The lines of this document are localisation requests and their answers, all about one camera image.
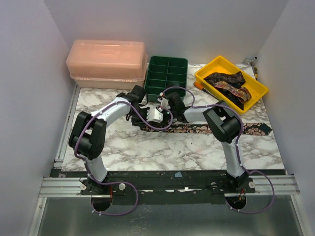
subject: gray floor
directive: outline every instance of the gray floor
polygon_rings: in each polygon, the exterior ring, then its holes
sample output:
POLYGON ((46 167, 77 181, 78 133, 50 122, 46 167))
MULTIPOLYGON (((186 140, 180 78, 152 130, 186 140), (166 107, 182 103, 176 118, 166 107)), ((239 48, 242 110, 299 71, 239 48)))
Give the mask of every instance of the gray floor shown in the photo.
MULTIPOLYGON (((253 197, 244 209, 264 207, 269 196, 253 197)), ((126 210, 129 206, 114 206, 126 210)), ((49 199, 40 236, 301 236, 289 196, 279 196, 271 209, 245 215, 225 205, 140 205, 126 216, 92 214, 89 199, 49 199)))

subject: white wall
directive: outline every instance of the white wall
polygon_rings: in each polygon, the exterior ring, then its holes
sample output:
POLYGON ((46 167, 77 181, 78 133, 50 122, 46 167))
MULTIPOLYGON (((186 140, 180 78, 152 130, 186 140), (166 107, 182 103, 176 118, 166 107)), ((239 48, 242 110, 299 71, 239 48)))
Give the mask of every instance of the white wall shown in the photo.
POLYGON ((44 0, 69 47, 75 39, 144 41, 149 56, 207 63, 256 56, 288 0, 44 0))
POLYGON ((0 7, 0 234, 25 236, 74 88, 68 47, 42 0, 0 7))
POLYGON ((258 57, 258 79, 285 167, 315 232, 315 1, 290 0, 258 57))

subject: blue tape piece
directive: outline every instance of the blue tape piece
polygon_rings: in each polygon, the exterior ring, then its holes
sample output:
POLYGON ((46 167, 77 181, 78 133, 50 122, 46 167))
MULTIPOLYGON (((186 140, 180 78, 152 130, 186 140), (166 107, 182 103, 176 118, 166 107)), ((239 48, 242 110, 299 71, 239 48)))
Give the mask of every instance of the blue tape piece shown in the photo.
POLYGON ((182 173, 181 173, 180 171, 178 171, 177 173, 175 173, 175 177, 181 178, 181 177, 183 177, 183 176, 182 176, 182 173))

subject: orange tool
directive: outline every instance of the orange tool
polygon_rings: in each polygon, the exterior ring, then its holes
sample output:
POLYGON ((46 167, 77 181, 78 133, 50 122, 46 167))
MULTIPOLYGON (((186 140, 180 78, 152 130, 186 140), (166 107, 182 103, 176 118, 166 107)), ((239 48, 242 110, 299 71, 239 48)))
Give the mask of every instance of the orange tool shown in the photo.
POLYGON ((193 85, 197 88, 200 89, 201 91, 206 92, 207 94, 211 95, 212 97, 214 97, 211 93, 209 93, 200 83, 198 82, 194 82, 193 85))

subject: plastic lid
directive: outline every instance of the plastic lid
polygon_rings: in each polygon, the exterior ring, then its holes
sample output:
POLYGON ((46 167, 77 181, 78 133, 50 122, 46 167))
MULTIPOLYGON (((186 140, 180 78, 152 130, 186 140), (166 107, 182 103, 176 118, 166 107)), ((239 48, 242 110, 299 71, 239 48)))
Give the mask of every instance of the plastic lid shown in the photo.
POLYGON ((145 55, 143 42, 76 40, 66 64, 75 77, 141 78, 145 55))

